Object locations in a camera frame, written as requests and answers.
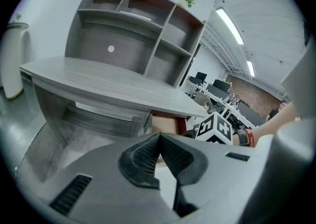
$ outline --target fluorescent light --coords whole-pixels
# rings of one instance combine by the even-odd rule
[[[243,45],[244,43],[242,41],[242,38],[241,38],[237,28],[233,24],[232,20],[230,19],[230,17],[228,17],[227,13],[222,8],[217,9],[216,12],[222,18],[222,20],[226,23],[226,25],[230,29],[230,31],[233,33],[238,44]]]
[[[248,64],[248,67],[249,67],[249,70],[250,70],[250,75],[255,76],[255,71],[253,70],[252,63],[247,61],[247,64]]]

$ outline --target ceiling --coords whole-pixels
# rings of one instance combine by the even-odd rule
[[[215,12],[224,8],[239,31],[239,45]],[[304,27],[293,0],[215,0],[201,42],[229,74],[247,80],[279,99],[288,99],[280,82],[304,50]],[[254,66],[251,77],[246,61]]]

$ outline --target round white dot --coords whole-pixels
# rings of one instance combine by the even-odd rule
[[[108,51],[112,53],[112,52],[114,51],[114,46],[110,45],[110,46],[108,47]]]

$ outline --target brick wall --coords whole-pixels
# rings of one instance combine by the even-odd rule
[[[231,90],[262,118],[265,119],[272,109],[279,108],[280,100],[261,88],[232,75],[228,75],[226,81],[232,82]]]

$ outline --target gray wooden desk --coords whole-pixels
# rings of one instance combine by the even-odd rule
[[[46,121],[64,145],[72,132],[71,124],[106,130],[104,116],[76,108],[74,102],[108,111],[109,117],[117,120],[120,113],[132,114],[130,124],[118,123],[118,131],[131,130],[133,134],[144,126],[151,110],[182,117],[208,116],[180,89],[112,65],[60,56],[27,63],[20,69],[32,76]]]

